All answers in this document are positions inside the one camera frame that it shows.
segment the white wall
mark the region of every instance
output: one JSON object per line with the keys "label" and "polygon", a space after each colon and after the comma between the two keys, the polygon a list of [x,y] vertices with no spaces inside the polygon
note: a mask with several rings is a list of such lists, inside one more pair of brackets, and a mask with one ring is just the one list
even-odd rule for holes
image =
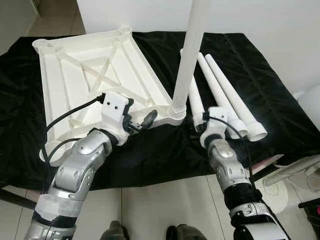
{"label": "white wall", "polygon": [[[184,31],[191,0],[77,0],[87,33]],[[292,92],[320,83],[320,0],[212,0],[210,33],[245,33]]]}
{"label": "white wall", "polygon": [[0,55],[27,34],[36,17],[31,0],[0,0]]}
{"label": "white wall", "polygon": [[320,131],[320,84],[298,98],[298,103]]}

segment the black cable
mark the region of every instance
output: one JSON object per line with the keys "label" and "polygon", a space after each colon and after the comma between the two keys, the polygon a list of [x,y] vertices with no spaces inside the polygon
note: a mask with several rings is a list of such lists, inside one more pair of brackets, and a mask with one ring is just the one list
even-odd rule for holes
{"label": "black cable", "polygon": [[[81,110],[81,109],[84,109],[85,107],[91,105],[91,104],[94,104],[95,102],[100,102],[101,104],[103,104],[104,102],[104,99],[105,99],[105,96],[106,94],[103,92],[101,95],[97,96],[96,98],[94,98],[93,100],[91,101],[88,101],[80,106],[77,106],[76,108],[74,109],[71,109],[70,111],[66,112],[65,114],[59,116],[58,118],[56,118],[55,120],[53,120],[46,128],[45,128],[45,132],[47,133],[55,124],[57,124],[58,122],[60,122],[62,119],[66,118],[67,116]],[[51,170],[51,165],[50,165],[50,159],[52,157],[48,157],[48,154],[47,154],[47,151],[46,151],[46,148],[45,146],[42,146],[41,147],[41,151],[42,151],[42,155],[43,155],[43,159],[44,159],[44,162],[46,164],[46,167],[47,167],[47,174],[46,174],[46,178],[45,178],[45,181],[44,181],[44,186],[42,188],[42,192],[44,193],[50,186],[51,184],[51,181],[53,179],[53,174],[52,174],[52,170]]]}
{"label": "black cable", "polygon": [[255,182],[254,182],[254,175],[253,175],[253,172],[252,172],[252,161],[251,161],[251,155],[250,155],[250,151],[249,151],[249,148],[248,148],[248,145],[247,143],[245,142],[244,138],[241,136],[241,134],[232,126],[230,125],[229,123],[227,123],[226,121],[223,121],[221,120],[220,118],[216,118],[216,117],[213,117],[213,116],[209,116],[208,117],[210,119],[213,119],[213,120],[217,120],[225,125],[227,125],[229,128],[231,128],[237,135],[238,137],[240,138],[240,140],[242,141],[243,145],[244,145],[244,148],[245,148],[245,151],[246,151],[246,155],[248,157],[248,162],[249,162],[249,175],[250,175],[250,182],[253,186],[254,189],[256,189],[256,185],[255,185]]}
{"label": "black cable", "polygon": [[58,122],[60,122],[62,119],[68,117],[69,115],[81,110],[81,109],[84,109],[85,107],[91,105],[91,104],[94,104],[95,102],[104,102],[104,96],[106,94],[103,93],[102,95],[100,96],[97,96],[95,99],[92,99],[91,101],[88,101],[86,102],[85,104],[82,104],[80,106],[77,106],[76,108],[74,109],[71,109],[70,111],[66,112],[65,114],[59,116],[58,118],[56,118],[55,120],[53,120],[52,122],[50,122],[50,124],[46,127],[46,131],[48,132],[50,128],[52,128],[55,124],[57,124]]}
{"label": "black cable", "polygon": [[58,151],[59,148],[61,148],[61,146],[65,145],[66,143],[69,143],[69,142],[74,142],[74,141],[78,141],[80,140],[81,138],[70,138],[70,139],[67,139],[67,140],[64,140],[62,142],[60,142],[53,150],[52,152],[49,154],[48,156],[48,159],[49,161],[51,160],[52,156],[55,154],[56,151]]}

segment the tiled floor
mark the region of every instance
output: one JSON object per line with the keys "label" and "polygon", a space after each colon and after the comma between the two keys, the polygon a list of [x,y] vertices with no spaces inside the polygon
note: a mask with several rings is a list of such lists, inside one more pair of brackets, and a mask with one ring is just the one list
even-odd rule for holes
{"label": "tiled floor", "polygon": [[37,0],[40,15],[29,30],[29,37],[55,37],[85,34],[76,0]]}
{"label": "tiled floor", "polygon": [[[84,34],[76,0],[35,0],[40,16],[29,36]],[[307,189],[303,174],[290,177]],[[316,240],[307,216],[297,205],[318,198],[319,192],[301,190],[285,181],[288,205],[278,214],[292,240]],[[7,190],[34,201],[39,194],[15,187]],[[0,201],[0,239],[22,240],[32,211]],[[91,191],[77,220],[75,240],[99,239],[111,220],[126,225],[132,240],[164,240],[170,225],[189,224],[199,228],[209,240],[233,240],[234,228],[215,175],[199,176],[146,187]]]}

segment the white pole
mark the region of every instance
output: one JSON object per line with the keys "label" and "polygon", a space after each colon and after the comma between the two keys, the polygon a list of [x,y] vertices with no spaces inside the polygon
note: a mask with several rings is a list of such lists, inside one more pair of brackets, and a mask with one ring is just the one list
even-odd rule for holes
{"label": "white pole", "polygon": [[193,0],[188,21],[188,29],[183,44],[183,54],[176,78],[174,94],[169,116],[183,119],[186,116],[186,102],[192,76],[194,74],[197,54],[200,49],[209,12],[210,0]]}
{"label": "white pole", "polygon": [[[218,106],[220,107],[225,107],[227,109],[228,112],[228,116],[227,116],[227,122],[234,127],[242,137],[244,137],[247,134],[247,127],[244,124],[243,121],[241,121],[235,110],[232,108],[229,100],[227,99],[224,91],[222,90],[222,88],[220,87],[215,75],[212,73],[208,63],[206,62],[204,56],[202,55],[201,52],[198,53],[198,63],[202,69],[203,75],[211,89],[211,92],[214,96],[214,99],[216,101],[216,103],[218,104]],[[238,135],[229,127],[227,127],[227,132],[229,133],[230,137],[232,139],[238,139]]]}
{"label": "white pole", "polygon": [[193,125],[195,130],[200,131],[199,126],[205,121],[203,120],[203,113],[205,112],[204,105],[202,104],[200,93],[197,87],[195,77],[192,75],[191,84],[189,87],[189,102],[191,106]]}
{"label": "white pole", "polygon": [[210,54],[207,54],[205,56],[205,59],[209,64],[213,74],[215,75],[215,78],[218,80],[225,95],[230,101],[233,109],[235,110],[239,118],[246,124],[248,129],[247,137],[249,141],[259,141],[267,136],[267,131],[264,126],[260,122],[258,122],[252,115],[246,104],[242,101],[234,87],[230,84],[224,73],[221,71],[213,57]]}

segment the white 3d-printed part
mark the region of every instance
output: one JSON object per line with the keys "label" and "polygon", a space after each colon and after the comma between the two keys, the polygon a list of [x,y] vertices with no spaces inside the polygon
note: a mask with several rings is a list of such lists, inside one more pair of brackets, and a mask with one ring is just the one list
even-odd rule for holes
{"label": "white 3d-printed part", "polygon": [[[158,112],[152,127],[179,125],[183,121],[183,118],[168,115],[172,99],[128,27],[53,40],[38,39],[32,46],[40,58],[47,125],[106,91],[134,99],[129,114],[135,123],[141,123],[152,110]],[[48,154],[60,142],[85,136],[93,127],[99,128],[101,108],[102,105],[96,102],[50,129],[46,144]],[[60,164],[53,163],[60,158],[59,155],[54,154],[51,165]]]}

